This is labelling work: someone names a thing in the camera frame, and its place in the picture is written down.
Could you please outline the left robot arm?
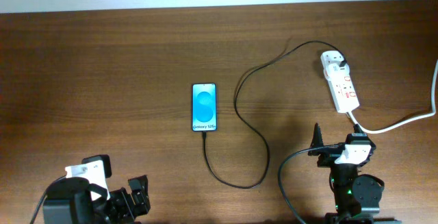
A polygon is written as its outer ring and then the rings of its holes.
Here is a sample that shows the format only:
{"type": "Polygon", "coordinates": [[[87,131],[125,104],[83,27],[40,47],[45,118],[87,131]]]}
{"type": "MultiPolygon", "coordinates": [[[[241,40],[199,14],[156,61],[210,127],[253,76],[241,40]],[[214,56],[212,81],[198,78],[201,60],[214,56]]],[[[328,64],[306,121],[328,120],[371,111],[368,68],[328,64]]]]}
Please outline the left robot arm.
{"type": "Polygon", "coordinates": [[[149,181],[142,175],[129,179],[128,184],[131,193],[123,187],[109,192],[86,178],[60,177],[42,194],[30,223],[35,223],[40,210],[45,223],[135,223],[151,209],[149,181]]]}

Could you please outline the blue Samsung Galaxy phone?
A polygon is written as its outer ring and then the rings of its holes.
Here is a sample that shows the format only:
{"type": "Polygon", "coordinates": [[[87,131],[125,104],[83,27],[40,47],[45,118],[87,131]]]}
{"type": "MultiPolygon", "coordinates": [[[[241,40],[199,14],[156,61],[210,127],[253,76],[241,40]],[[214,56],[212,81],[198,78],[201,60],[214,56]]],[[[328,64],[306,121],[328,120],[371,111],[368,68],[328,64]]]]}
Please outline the blue Samsung Galaxy phone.
{"type": "Polygon", "coordinates": [[[216,99],[214,83],[192,85],[192,130],[194,132],[217,130],[216,99]]]}

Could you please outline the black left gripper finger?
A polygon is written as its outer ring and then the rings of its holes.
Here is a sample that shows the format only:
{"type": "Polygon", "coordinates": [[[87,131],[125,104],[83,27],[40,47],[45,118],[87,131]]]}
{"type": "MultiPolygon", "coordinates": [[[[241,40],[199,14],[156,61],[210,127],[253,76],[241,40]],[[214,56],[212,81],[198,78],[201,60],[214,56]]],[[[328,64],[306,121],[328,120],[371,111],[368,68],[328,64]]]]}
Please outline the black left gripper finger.
{"type": "Polygon", "coordinates": [[[148,214],[151,209],[148,193],[145,190],[134,190],[131,195],[135,203],[133,213],[136,216],[148,214]]]}
{"type": "Polygon", "coordinates": [[[128,185],[131,188],[131,196],[134,200],[148,200],[148,178],[146,175],[134,177],[128,180],[128,185]]]}

